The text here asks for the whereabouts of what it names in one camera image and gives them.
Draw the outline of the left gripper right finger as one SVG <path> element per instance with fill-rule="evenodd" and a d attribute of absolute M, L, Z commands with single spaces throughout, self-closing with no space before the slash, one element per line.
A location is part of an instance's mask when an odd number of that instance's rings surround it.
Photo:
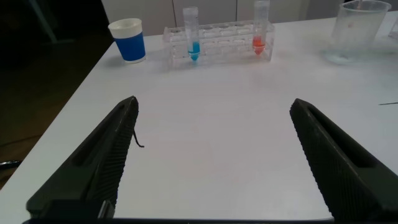
<path fill-rule="evenodd" d="M 295 99 L 290 117 L 336 221 L 397 221 L 397 175 L 315 106 Z"/>

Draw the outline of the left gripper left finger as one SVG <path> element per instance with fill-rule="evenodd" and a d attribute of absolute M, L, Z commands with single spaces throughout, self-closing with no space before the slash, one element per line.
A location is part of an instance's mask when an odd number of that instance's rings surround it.
<path fill-rule="evenodd" d="M 138 114 L 135 96 L 120 101 L 27 201 L 31 218 L 113 218 Z"/>

